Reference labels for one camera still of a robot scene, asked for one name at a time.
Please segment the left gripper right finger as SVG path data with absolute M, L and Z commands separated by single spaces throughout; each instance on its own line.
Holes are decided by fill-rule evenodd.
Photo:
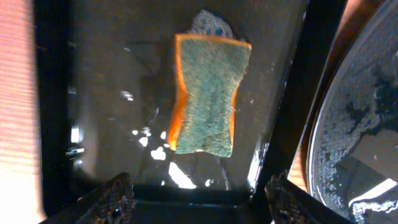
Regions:
M 287 179 L 275 174 L 264 188 L 272 219 L 277 224 L 350 224 Z

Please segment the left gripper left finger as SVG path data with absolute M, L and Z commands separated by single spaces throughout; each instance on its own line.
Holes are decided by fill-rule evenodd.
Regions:
M 135 207 L 133 189 L 129 173 L 122 172 L 42 224 L 129 224 Z

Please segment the orange green scrub sponge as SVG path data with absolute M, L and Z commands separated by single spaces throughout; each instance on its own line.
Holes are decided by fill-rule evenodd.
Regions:
M 251 44 L 200 34 L 175 36 L 176 100 L 167 142 L 177 154 L 233 152 L 236 96 Z

